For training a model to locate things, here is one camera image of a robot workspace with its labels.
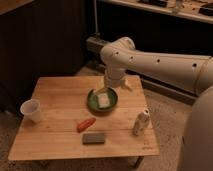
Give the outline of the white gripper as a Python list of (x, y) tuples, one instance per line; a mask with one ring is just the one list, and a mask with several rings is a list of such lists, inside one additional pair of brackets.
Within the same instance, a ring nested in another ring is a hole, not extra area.
[(94, 92), (95, 95), (105, 93), (108, 87), (116, 88), (123, 85), (124, 89), (133, 91), (131, 84), (125, 79), (125, 71), (122, 69), (106, 69), (104, 75), (104, 85), (106, 87), (100, 88)]

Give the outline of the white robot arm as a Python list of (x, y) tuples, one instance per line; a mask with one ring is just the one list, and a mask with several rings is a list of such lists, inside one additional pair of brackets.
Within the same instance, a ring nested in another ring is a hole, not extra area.
[(107, 86), (121, 85), (131, 70), (197, 96), (184, 128), (177, 171), (213, 171), (213, 56), (142, 52), (129, 37), (104, 44), (99, 53)]

